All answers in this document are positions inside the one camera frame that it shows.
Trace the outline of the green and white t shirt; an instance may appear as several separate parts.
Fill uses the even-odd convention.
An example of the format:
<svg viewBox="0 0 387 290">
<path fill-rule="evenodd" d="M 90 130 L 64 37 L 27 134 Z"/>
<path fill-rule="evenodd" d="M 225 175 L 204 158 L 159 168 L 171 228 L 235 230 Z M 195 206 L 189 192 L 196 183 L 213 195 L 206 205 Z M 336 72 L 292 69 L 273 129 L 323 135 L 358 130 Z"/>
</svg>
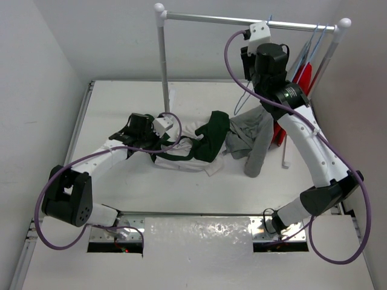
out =
<svg viewBox="0 0 387 290">
<path fill-rule="evenodd" d="M 224 167 L 223 152 L 229 130 L 229 115 L 213 111 L 206 122 L 195 121 L 185 125 L 179 143 L 166 152 L 152 154 L 151 160 L 165 169 L 205 171 L 212 176 Z"/>
</svg>

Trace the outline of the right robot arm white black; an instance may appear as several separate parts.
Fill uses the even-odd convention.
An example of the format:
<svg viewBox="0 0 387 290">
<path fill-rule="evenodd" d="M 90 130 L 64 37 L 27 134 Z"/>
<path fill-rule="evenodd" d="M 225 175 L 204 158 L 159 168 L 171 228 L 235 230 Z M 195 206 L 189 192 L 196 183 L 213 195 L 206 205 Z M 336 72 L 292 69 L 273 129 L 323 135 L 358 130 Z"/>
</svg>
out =
<svg viewBox="0 0 387 290">
<path fill-rule="evenodd" d="M 324 135 L 302 88 L 287 80 L 289 48 L 285 44 L 264 43 L 253 53 L 241 48 L 246 80 L 256 94 L 266 98 L 263 108 L 293 140 L 305 161 L 313 186 L 291 203 L 275 210 L 271 228 L 276 233 L 310 216 L 319 216 L 349 197 L 359 183 L 361 172 L 353 173 L 324 142 Z"/>
</svg>

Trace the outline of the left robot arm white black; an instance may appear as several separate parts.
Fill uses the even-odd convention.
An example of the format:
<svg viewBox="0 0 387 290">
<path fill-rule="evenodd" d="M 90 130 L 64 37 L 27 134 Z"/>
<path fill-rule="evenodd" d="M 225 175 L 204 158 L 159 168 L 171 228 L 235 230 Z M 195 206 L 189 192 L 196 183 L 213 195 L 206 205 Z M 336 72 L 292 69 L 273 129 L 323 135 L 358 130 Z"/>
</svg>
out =
<svg viewBox="0 0 387 290">
<path fill-rule="evenodd" d="M 41 205 L 47 216 L 81 227 L 85 224 L 111 227 L 119 211 L 93 201 L 97 180 L 116 164 L 128 159 L 133 148 L 149 149 L 158 140 L 152 122 L 154 117 L 133 113 L 127 124 L 112 134 L 93 152 L 92 157 L 68 169 L 56 166 L 51 170 L 53 182 L 48 186 Z"/>
</svg>

